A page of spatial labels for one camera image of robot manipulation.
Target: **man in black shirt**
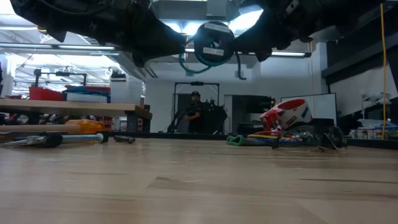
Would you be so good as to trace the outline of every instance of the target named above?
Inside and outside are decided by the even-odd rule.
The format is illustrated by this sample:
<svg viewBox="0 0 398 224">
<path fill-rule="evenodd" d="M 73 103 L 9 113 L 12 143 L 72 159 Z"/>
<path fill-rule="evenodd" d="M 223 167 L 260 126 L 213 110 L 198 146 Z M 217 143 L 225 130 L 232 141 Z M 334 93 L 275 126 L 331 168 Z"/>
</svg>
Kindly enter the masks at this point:
<svg viewBox="0 0 398 224">
<path fill-rule="evenodd" d="M 204 124 L 202 116 L 202 102 L 200 101 L 200 94 L 197 91 L 191 94 L 191 104 L 187 108 L 188 114 L 185 116 L 185 120 L 189 121 L 188 131 L 189 133 L 203 133 Z"/>
</svg>

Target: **box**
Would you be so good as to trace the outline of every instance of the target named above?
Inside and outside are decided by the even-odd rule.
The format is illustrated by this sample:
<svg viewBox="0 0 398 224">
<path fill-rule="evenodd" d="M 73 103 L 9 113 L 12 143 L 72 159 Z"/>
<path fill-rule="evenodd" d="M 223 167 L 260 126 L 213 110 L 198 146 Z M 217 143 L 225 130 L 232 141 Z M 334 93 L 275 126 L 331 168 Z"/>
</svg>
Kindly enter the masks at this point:
<svg viewBox="0 0 398 224">
<path fill-rule="evenodd" d="M 107 103 L 106 96 L 86 95 L 79 93 L 67 93 L 67 101 L 71 102 L 89 102 L 89 103 Z"/>
<path fill-rule="evenodd" d="M 140 105 L 142 82 L 129 79 L 111 80 L 111 103 L 128 103 Z"/>
</svg>

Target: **wooden table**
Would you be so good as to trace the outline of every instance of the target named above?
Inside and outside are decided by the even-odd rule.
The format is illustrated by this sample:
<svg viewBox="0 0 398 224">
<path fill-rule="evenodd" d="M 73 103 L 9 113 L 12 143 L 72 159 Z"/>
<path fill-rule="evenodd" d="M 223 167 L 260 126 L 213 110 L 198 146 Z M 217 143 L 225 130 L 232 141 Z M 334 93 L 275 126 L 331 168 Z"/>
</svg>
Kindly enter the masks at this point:
<svg viewBox="0 0 398 224">
<path fill-rule="evenodd" d="M 38 124 L 40 114 L 127 116 L 127 131 L 136 132 L 138 118 L 150 125 L 152 114 L 133 104 L 81 103 L 67 101 L 8 100 L 0 99 L 0 112 L 27 113 L 30 124 Z"/>
<path fill-rule="evenodd" d="M 396 224 L 398 151 L 137 139 L 0 150 L 8 223 Z"/>
</svg>

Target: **fluorescent light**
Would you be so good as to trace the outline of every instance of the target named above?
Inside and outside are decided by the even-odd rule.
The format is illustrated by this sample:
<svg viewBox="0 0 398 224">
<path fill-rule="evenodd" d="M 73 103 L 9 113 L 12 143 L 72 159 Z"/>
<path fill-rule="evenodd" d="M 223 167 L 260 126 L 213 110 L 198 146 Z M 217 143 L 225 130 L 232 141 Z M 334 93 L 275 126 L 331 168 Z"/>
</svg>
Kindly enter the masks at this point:
<svg viewBox="0 0 398 224">
<path fill-rule="evenodd" d="M 67 49 L 67 50 L 115 50 L 114 47 L 107 47 L 107 46 L 85 46 L 85 45 L 58 45 L 56 46 L 60 49 Z"/>
<path fill-rule="evenodd" d="M 14 80 L 15 83 L 35 83 L 34 80 Z M 49 83 L 49 84 L 54 84 L 54 85 L 71 85 L 71 84 L 82 84 L 81 82 L 57 82 L 57 81 L 39 81 L 40 84 L 44 84 L 44 83 Z"/>
<path fill-rule="evenodd" d="M 195 53 L 195 49 L 185 49 L 185 53 Z"/>
<path fill-rule="evenodd" d="M 175 32 L 181 33 L 181 26 L 178 24 L 178 22 L 165 22 L 167 26 L 169 26 L 171 29 L 173 29 Z"/>
<path fill-rule="evenodd" d="M 254 26 L 260 18 L 263 10 L 253 11 L 243 14 L 229 23 L 229 28 L 235 32 L 237 30 L 248 30 Z"/>
<path fill-rule="evenodd" d="M 27 48 L 27 49 L 51 49 L 49 44 L 15 44 L 15 43 L 0 43 L 0 47 L 13 47 L 13 48 Z"/>
<path fill-rule="evenodd" d="M 195 53 L 195 49 L 185 49 L 185 53 Z M 255 55 L 253 52 L 249 52 L 248 55 Z M 302 52 L 272 52 L 272 56 L 280 56 L 280 57 L 304 57 L 305 53 Z"/>
<path fill-rule="evenodd" d="M 14 31 L 37 30 L 37 27 L 32 27 L 32 26 L 0 26 L 0 30 L 14 30 Z"/>
<path fill-rule="evenodd" d="M 304 57 L 305 53 L 300 53 L 300 52 L 273 52 L 272 56 Z"/>
<path fill-rule="evenodd" d="M 106 56 L 119 56 L 120 54 L 117 53 L 117 52 L 115 52 L 115 53 L 111 53 L 111 52 L 92 52 L 92 53 L 90 53 L 90 55 L 92 55 L 92 56 L 103 56 L 103 55 L 106 55 Z"/>
<path fill-rule="evenodd" d="M 195 35 L 202 24 L 201 22 L 189 22 L 182 32 L 188 35 Z"/>
<path fill-rule="evenodd" d="M 13 90 L 13 93 L 29 93 L 29 90 Z"/>
<path fill-rule="evenodd" d="M 111 84 L 110 83 L 87 83 L 87 85 L 106 85 L 106 86 L 109 86 Z"/>
</svg>

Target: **ceiling light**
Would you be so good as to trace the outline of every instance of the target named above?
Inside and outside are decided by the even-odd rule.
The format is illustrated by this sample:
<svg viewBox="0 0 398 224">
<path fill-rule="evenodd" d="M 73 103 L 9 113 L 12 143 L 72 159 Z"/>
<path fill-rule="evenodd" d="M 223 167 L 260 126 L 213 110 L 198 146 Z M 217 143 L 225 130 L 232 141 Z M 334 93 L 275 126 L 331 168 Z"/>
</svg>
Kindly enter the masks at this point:
<svg viewBox="0 0 398 224">
<path fill-rule="evenodd" d="M 37 30 L 37 27 L 32 27 L 32 26 L 0 26 L 0 30 L 14 30 L 14 31 Z"/>
<path fill-rule="evenodd" d="M 272 56 L 304 57 L 305 53 L 300 53 L 300 52 L 272 52 Z"/>
<path fill-rule="evenodd" d="M 106 55 L 106 56 L 119 56 L 120 54 L 117 53 L 117 52 L 115 52 L 115 53 L 111 53 L 111 52 L 92 52 L 92 53 L 90 53 L 90 55 L 92 55 L 92 56 L 103 56 L 103 55 Z"/>
<path fill-rule="evenodd" d="M 185 49 L 185 53 L 195 53 L 195 49 Z M 253 52 L 249 52 L 248 54 L 245 55 L 256 55 Z M 306 53 L 302 52 L 280 52 L 280 51 L 274 51 L 272 52 L 272 56 L 280 56 L 280 57 L 305 57 Z"/>
<path fill-rule="evenodd" d="M 13 90 L 13 93 L 29 93 L 29 90 Z"/>
<path fill-rule="evenodd" d="M 35 80 L 29 80 L 29 79 L 16 79 L 14 80 L 15 83 L 35 83 Z M 54 85 L 71 85 L 71 84 L 82 84 L 81 82 L 60 82 L 60 81 L 39 81 L 40 84 L 54 84 Z"/>
<path fill-rule="evenodd" d="M 202 24 L 201 22 L 189 22 L 182 32 L 188 35 L 195 35 Z"/>
<path fill-rule="evenodd" d="M 165 22 L 167 26 L 173 29 L 175 32 L 181 33 L 181 26 L 178 22 Z"/>
<path fill-rule="evenodd" d="M 13 48 L 27 48 L 27 49 L 51 49 L 50 44 L 15 44 L 15 43 L 0 43 L 0 47 Z"/>
<path fill-rule="evenodd" d="M 241 5 L 239 7 L 239 13 L 241 15 L 244 15 L 244 14 L 249 13 L 249 12 L 260 11 L 261 10 L 261 6 L 259 6 L 258 4 L 250 4 L 249 3 L 249 5 L 247 5 L 247 4 L 245 6 L 243 6 L 243 5 Z"/>
<path fill-rule="evenodd" d="M 115 50 L 114 47 L 109 46 L 58 45 L 56 47 L 67 50 Z"/>
<path fill-rule="evenodd" d="M 195 49 L 185 49 L 185 53 L 195 53 Z"/>
<path fill-rule="evenodd" d="M 15 15 L 10 0 L 0 1 L 0 15 Z"/>
<path fill-rule="evenodd" d="M 87 83 L 87 85 L 111 85 L 110 83 Z"/>
<path fill-rule="evenodd" d="M 260 18 L 263 10 L 253 11 L 243 14 L 229 23 L 229 28 L 235 32 L 237 30 L 247 30 L 254 26 Z"/>
</svg>

